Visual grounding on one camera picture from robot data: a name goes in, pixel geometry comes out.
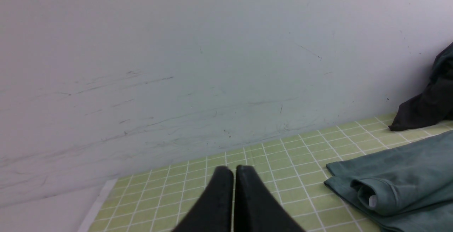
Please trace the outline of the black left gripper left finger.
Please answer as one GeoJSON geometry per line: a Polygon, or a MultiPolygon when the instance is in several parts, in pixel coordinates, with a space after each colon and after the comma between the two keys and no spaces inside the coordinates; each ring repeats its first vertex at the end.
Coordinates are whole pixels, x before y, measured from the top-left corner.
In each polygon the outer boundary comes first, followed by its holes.
{"type": "Polygon", "coordinates": [[[229,232],[233,210],[233,172],[216,167],[196,203],[173,232],[229,232]]]}

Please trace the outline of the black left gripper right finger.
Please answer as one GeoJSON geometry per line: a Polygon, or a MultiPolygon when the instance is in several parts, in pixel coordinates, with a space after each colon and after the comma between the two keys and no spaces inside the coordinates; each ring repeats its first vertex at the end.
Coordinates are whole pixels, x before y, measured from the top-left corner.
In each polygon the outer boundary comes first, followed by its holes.
{"type": "Polygon", "coordinates": [[[252,166],[236,168],[235,232],[304,232],[267,189],[252,166]]]}

